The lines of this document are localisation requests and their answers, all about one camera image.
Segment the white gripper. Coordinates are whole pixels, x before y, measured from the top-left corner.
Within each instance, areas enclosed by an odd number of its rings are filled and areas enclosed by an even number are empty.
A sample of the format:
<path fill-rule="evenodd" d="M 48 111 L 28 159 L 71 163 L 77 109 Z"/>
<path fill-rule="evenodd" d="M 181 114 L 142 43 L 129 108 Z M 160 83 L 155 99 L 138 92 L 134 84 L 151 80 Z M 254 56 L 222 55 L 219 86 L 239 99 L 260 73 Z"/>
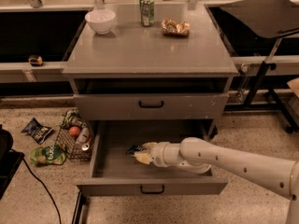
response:
<path fill-rule="evenodd" d="M 138 151 L 134 153 L 134 157 L 141 163 L 151 164 L 153 163 L 156 167 L 168 167 L 169 164 L 166 162 L 164 157 L 164 151 L 169 145 L 169 142 L 148 142 L 144 143 L 142 147 L 148 151 Z"/>

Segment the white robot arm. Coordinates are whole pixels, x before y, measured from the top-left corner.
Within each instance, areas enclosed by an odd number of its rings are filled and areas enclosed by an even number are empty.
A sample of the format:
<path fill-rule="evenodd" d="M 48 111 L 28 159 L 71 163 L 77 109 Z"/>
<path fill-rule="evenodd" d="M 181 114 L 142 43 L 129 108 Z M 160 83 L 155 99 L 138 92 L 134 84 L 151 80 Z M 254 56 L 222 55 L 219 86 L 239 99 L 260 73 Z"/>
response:
<path fill-rule="evenodd" d="M 281 158 L 219 147 L 200 138 L 179 143 L 149 142 L 134 147 L 132 155 L 141 163 L 177 167 L 203 174 L 218 166 L 291 200 L 286 224 L 299 224 L 299 163 Z"/>

